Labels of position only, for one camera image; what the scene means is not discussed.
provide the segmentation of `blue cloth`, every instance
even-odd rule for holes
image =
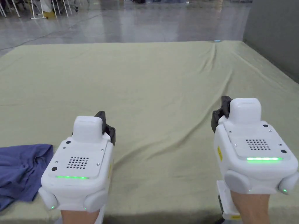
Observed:
[[[52,157],[47,144],[0,148],[0,211],[17,200],[34,200]]]

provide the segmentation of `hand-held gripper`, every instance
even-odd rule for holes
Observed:
[[[261,120],[255,98],[221,98],[213,111],[214,151],[223,180],[217,181],[225,220],[240,220],[230,190],[240,194],[289,194],[299,174],[298,160],[276,130]]]
[[[105,112],[78,116],[71,137],[62,141],[42,175],[39,193],[48,209],[100,209],[102,223],[113,166],[115,128]]]

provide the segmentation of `wrinkled fabric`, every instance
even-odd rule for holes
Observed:
[[[221,174],[210,123],[222,95],[258,98],[262,119],[299,158],[299,85],[242,42],[21,46],[0,68],[2,145],[57,148],[77,116],[106,112],[117,135],[108,223],[215,223]],[[271,223],[298,224],[298,201],[299,188],[271,196]],[[40,197],[7,210],[0,222],[60,216]]]
[[[47,144],[0,148],[0,211],[14,201],[34,200],[52,157]]]

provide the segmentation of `human forearm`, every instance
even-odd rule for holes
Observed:
[[[61,211],[63,224],[94,224],[100,211]]]
[[[238,194],[231,192],[233,202],[244,224],[270,224],[268,194]]]
[[[240,212],[243,224],[270,224],[268,211]]]

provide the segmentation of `yellow label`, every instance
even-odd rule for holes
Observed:
[[[221,152],[221,150],[220,150],[220,147],[218,146],[218,155],[219,155],[219,158],[220,158],[220,161],[222,162],[222,160],[223,160],[223,156],[222,156],[222,152]]]
[[[241,216],[240,215],[232,215],[231,220],[241,220]]]
[[[110,163],[110,168],[109,168],[108,179],[110,178],[110,174],[111,174],[111,168],[112,168],[112,163]]]

